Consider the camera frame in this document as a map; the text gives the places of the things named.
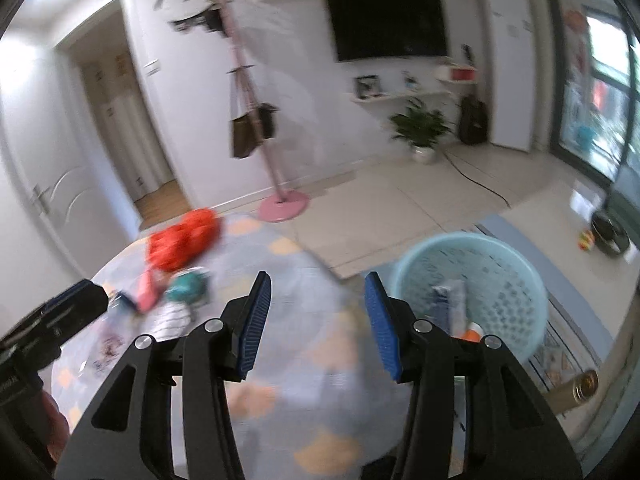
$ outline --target wooden floor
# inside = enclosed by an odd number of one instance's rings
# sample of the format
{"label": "wooden floor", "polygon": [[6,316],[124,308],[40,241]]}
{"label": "wooden floor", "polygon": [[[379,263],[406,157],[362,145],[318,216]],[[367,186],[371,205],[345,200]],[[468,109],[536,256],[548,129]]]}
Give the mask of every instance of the wooden floor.
{"label": "wooden floor", "polygon": [[157,191],[143,196],[136,202],[142,225],[140,230],[147,229],[175,218],[191,210],[191,205],[183,195],[175,180],[167,182]]}

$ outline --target laundry basket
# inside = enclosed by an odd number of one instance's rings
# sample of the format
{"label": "laundry basket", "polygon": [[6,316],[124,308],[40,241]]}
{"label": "laundry basket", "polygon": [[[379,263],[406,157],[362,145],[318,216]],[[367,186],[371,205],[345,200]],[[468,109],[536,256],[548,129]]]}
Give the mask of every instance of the laundry basket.
{"label": "laundry basket", "polygon": [[391,296],[424,317],[432,303],[431,287],[450,279],[466,283],[470,321],[499,336],[521,363],[533,355],[545,335],[548,300],[538,272],[519,252],[474,233],[428,238],[396,266]]}

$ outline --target black cable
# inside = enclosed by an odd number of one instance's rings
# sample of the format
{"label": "black cable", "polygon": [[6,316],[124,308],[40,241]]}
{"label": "black cable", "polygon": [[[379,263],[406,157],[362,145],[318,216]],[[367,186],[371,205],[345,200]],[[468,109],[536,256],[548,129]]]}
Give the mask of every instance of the black cable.
{"label": "black cable", "polygon": [[445,152],[444,150],[442,150],[442,154],[444,155],[444,158],[446,158],[449,161],[449,164],[452,165],[455,170],[462,175],[463,177],[465,177],[467,180],[470,180],[471,182],[473,182],[474,184],[478,184],[478,186],[480,187],[484,187],[487,191],[492,192],[495,196],[499,196],[501,199],[504,200],[504,203],[507,205],[507,207],[509,209],[511,209],[511,204],[509,203],[509,201],[503,197],[500,193],[498,193],[497,191],[494,191],[493,189],[488,188],[487,186],[485,186],[484,184],[480,184],[479,182],[476,182],[475,180],[473,180],[471,177],[466,176],[464,173],[462,173],[462,171],[460,171],[460,169],[453,163],[453,161],[449,158],[449,156],[447,155],[447,152]]}

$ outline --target silver screw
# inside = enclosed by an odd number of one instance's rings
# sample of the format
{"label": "silver screw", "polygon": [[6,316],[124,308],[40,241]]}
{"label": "silver screw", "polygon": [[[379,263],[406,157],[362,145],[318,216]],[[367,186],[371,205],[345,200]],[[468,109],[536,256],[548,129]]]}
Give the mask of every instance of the silver screw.
{"label": "silver screw", "polygon": [[502,341],[497,335],[488,335],[484,338],[484,344],[493,350],[497,350],[502,346]]}
{"label": "silver screw", "polygon": [[141,335],[136,339],[135,345],[138,350],[144,350],[145,348],[149,348],[151,346],[151,342],[151,336]]}
{"label": "silver screw", "polygon": [[225,324],[222,322],[221,319],[209,319],[204,324],[204,330],[213,334],[214,332],[220,332],[223,329],[224,325]]}
{"label": "silver screw", "polygon": [[427,334],[431,332],[433,325],[426,319],[418,319],[414,321],[414,330],[421,334]]}

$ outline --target round table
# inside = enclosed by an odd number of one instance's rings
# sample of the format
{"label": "round table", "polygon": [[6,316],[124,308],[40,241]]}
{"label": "round table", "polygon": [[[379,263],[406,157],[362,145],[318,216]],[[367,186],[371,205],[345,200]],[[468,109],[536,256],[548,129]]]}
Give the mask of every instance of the round table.
{"label": "round table", "polygon": [[[131,244],[94,282],[135,297],[145,249],[145,240]],[[247,295],[260,270],[271,276],[271,307],[255,367],[246,381],[226,384],[247,479],[355,480],[364,464],[398,443],[410,389],[383,370],[362,298],[312,254],[252,216],[231,214],[221,239],[192,265],[209,273],[209,303],[194,309],[188,330]],[[53,368],[52,394],[72,428],[106,374],[87,364],[106,322],[96,320],[65,344]],[[133,313],[118,326],[125,347],[146,328]],[[181,401],[178,381],[172,446],[175,472],[187,476]]]}

